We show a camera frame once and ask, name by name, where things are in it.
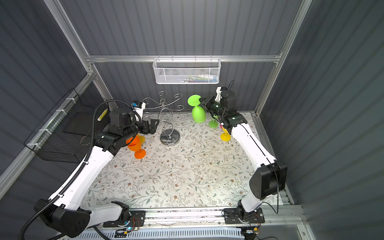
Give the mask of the green wine glass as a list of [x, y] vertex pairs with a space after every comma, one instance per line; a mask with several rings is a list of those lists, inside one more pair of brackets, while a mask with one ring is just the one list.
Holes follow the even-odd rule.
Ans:
[[218, 121], [217, 121], [217, 117], [216, 117], [216, 116], [213, 116], [213, 117], [211, 117], [211, 118], [212, 118], [212, 119], [209, 121], [209, 127], [215, 129], [215, 128], [217, 128], [218, 125], [219, 125], [219, 123], [218, 123]]
[[188, 98], [188, 104], [193, 107], [192, 117], [196, 123], [203, 123], [206, 120], [206, 112], [201, 106], [200, 98], [199, 95], [192, 95]]

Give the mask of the yellow wine glass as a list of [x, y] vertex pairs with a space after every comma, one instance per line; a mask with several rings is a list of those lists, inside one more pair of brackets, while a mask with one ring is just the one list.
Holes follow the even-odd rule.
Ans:
[[142, 135], [139, 135], [140, 143], [143, 144], [146, 140], [146, 138]]
[[222, 128], [223, 133], [221, 134], [221, 140], [224, 142], [228, 142], [231, 139], [231, 135], [229, 134], [228, 130], [225, 128]]

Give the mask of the chrome wine glass rack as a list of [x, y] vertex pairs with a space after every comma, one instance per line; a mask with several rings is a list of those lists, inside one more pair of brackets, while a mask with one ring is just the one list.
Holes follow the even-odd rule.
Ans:
[[184, 110], [184, 105], [177, 105], [176, 109], [172, 109], [171, 105], [175, 104], [183, 95], [181, 93], [177, 93], [174, 95], [174, 100], [170, 103], [167, 103], [167, 92], [160, 91], [158, 92], [158, 96], [160, 97], [159, 101], [156, 101], [150, 97], [144, 98], [142, 100], [143, 103], [146, 104], [145, 110], [149, 112], [149, 110], [159, 110], [158, 112], [158, 120], [164, 123], [162, 127], [162, 132], [160, 134], [160, 141], [163, 145], [166, 146], [175, 146], [181, 139], [181, 135], [179, 131], [177, 131], [172, 123], [174, 112], [180, 112]]

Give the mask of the orange wine glass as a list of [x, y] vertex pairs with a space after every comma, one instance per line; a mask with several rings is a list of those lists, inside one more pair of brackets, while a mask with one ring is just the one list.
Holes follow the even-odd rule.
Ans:
[[134, 152], [134, 156], [136, 159], [143, 159], [146, 156], [146, 151], [142, 148], [142, 144], [140, 143], [139, 135], [135, 137], [129, 138], [126, 140], [126, 144], [128, 148]]

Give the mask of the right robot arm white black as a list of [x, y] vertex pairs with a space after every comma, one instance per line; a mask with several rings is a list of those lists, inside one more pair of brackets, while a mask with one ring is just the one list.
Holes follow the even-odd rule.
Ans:
[[240, 144], [254, 167], [249, 181], [250, 192], [238, 203], [239, 213], [253, 212], [266, 199], [278, 196], [286, 187], [288, 168], [268, 152], [245, 117], [237, 112], [235, 93], [226, 87], [218, 87], [215, 96], [200, 97], [199, 103]]

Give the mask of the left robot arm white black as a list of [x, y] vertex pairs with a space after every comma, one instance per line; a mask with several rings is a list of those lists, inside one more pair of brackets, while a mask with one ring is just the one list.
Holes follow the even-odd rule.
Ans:
[[40, 218], [44, 224], [58, 232], [59, 238], [74, 238], [85, 229], [105, 222], [120, 227], [133, 226], [129, 206], [112, 201], [101, 207], [81, 208], [81, 202], [101, 170], [121, 148], [131, 145], [138, 134], [154, 134], [159, 120], [142, 119], [143, 109], [118, 109], [110, 112], [110, 122], [91, 136], [90, 149], [73, 173], [48, 200], [40, 199], [34, 207], [36, 214], [26, 226]]

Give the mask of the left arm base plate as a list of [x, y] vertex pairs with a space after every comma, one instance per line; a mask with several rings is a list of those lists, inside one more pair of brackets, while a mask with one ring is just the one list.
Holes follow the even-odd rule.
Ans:
[[128, 227], [143, 227], [146, 219], [146, 211], [130, 211], [130, 216], [127, 220], [116, 220], [113, 222], [103, 223], [104, 228], [128, 228]]

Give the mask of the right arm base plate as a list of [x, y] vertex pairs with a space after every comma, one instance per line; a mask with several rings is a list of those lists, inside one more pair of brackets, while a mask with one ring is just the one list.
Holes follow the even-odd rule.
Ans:
[[226, 208], [221, 212], [227, 225], [251, 224], [260, 225], [265, 223], [265, 217], [261, 208], [250, 213], [240, 212], [237, 208]]

